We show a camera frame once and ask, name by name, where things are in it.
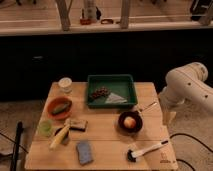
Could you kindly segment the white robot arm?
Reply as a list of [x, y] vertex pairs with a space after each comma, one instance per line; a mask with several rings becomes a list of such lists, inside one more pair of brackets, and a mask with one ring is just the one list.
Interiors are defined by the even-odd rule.
[[174, 68], [166, 74], [166, 86], [158, 94], [164, 125], [171, 123], [176, 116], [174, 108], [186, 99], [213, 114], [213, 88], [205, 84], [207, 78], [208, 70], [200, 62]]

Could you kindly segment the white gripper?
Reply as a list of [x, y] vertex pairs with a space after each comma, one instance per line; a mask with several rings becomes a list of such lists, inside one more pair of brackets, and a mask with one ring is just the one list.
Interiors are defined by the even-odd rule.
[[176, 112], [164, 100], [160, 100], [160, 105], [163, 113], [163, 124], [168, 126], [175, 118]]

